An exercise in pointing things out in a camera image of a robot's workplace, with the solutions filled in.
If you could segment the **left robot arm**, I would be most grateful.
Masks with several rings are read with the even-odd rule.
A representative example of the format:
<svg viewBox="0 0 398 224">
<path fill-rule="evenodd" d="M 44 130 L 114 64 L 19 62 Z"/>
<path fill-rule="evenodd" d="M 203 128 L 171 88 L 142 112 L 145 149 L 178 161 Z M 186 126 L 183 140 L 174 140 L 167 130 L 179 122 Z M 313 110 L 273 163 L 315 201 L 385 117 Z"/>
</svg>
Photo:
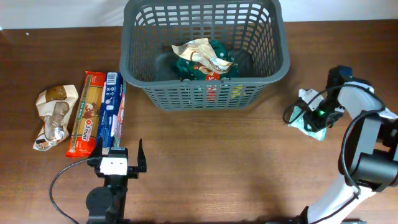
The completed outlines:
<svg viewBox="0 0 398 224">
<path fill-rule="evenodd" d="M 129 223 L 124 217 L 128 181 L 138 179 L 140 173 L 147 171 L 147 161 L 142 141 L 139 141 L 137 166 L 128 165 L 128 149 L 111 147 L 103 154 L 102 142 L 96 144 L 88 156 L 87 164 L 94 168 L 104 184 L 96 187 L 86 197 L 88 223 Z"/>
</svg>

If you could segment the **blue pasta packet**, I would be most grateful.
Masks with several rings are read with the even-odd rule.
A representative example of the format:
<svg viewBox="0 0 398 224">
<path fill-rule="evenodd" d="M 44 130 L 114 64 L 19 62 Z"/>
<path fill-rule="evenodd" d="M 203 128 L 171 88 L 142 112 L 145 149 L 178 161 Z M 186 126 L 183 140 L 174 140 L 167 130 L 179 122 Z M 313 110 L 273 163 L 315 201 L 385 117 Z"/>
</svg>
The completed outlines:
<svg viewBox="0 0 398 224">
<path fill-rule="evenodd" d="M 108 72 L 101 95 L 96 145 L 101 145 L 102 156 L 118 147 L 124 116 L 125 83 L 119 72 Z"/>
</svg>

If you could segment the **green Nescafe bag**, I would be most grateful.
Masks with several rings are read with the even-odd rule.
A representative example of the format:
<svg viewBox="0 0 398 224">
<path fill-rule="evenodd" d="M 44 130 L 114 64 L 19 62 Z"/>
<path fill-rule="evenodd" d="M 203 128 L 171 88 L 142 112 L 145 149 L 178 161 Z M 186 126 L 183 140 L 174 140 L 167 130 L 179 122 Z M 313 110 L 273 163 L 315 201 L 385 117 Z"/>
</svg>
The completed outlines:
<svg viewBox="0 0 398 224">
<path fill-rule="evenodd" d="M 175 67 L 181 81 L 221 81 L 240 77 L 235 58 L 217 40 L 195 39 L 171 48 L 178 56 Z"/>
</svg>

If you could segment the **light teal pouch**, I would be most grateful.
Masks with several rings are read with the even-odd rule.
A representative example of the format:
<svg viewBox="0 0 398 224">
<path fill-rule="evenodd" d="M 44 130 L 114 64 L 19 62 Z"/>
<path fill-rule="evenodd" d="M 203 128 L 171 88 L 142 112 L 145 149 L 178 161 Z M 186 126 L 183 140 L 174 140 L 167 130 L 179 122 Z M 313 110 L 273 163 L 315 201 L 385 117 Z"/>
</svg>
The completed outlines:
<svg viewBox="0 0 398 224">
<path fill-rule="evenodd" d="M 290 116 L 288 126 L 299 129 L 305 135 L 310 136 L 317 141 L 323 141 L 326 136 L 326 128 L 323 128 L 317 132 L 313 132 L 311 126 L 309 124 L 305 124 L 303 113 L 297 119 L 295 119 L 301 112 L 301 108 L 299 108 L 298 106 L 294 106 L 294 110 Z"/>
</svg>

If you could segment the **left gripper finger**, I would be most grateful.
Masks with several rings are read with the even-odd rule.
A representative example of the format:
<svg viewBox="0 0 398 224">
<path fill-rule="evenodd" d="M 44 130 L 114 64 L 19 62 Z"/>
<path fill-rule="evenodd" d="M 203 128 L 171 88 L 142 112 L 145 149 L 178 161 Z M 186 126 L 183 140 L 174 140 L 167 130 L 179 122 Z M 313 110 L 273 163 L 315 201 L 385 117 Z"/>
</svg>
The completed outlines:
<svg viewBox="0 0 398 224">
<path fill-rule="evenodd" d="M 89 155 L 89 158 L 101 157 L 102 156 L 102 148 L 103 148 L 103 138 L 99 137 L 96 140 L 95 148 Z"/>
<path fill-rule="evenodd" d="M 147 172 L 147 161 L 143 150 L 142 139 L 139 140 L 137 153 L 137 169 L 138 172 Z"/>
</svg>

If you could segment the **orange spaghetti packet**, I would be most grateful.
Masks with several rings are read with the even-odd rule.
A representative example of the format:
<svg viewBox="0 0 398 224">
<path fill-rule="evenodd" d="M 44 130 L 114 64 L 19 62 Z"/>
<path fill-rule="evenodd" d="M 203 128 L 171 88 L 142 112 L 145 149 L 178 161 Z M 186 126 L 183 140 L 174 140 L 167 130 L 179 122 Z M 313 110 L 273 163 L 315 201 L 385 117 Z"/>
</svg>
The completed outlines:
<svg viewBox="0 0 398 224">
<path fill-rule="evenodd" d="M 85 72 L 83 91 L 66 157 L 89 156 L 95 148 L 105 79 L 106 74 L 103 72 Z"/>
</svg>

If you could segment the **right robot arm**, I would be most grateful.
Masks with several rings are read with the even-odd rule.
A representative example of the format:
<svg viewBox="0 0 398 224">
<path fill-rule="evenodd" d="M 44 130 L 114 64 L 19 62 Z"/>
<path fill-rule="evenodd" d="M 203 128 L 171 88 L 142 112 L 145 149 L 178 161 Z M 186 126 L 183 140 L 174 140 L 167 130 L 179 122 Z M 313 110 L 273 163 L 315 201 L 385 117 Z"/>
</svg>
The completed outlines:
<svg viewBox="0 0 398 224">
<path fill-rule="evenodd" d="M 344 113 L 352 121 L 341 143 L 339 176 L 318 201 L 304 208 L 299 223 L 342 223 L 361 202 L 397 186 L 397 115 L 350 67 L 330 69 L 324 93 L 326 97 L 313 89 L 299 91 L 304 129 L 330 128 Z"/>
</svg>

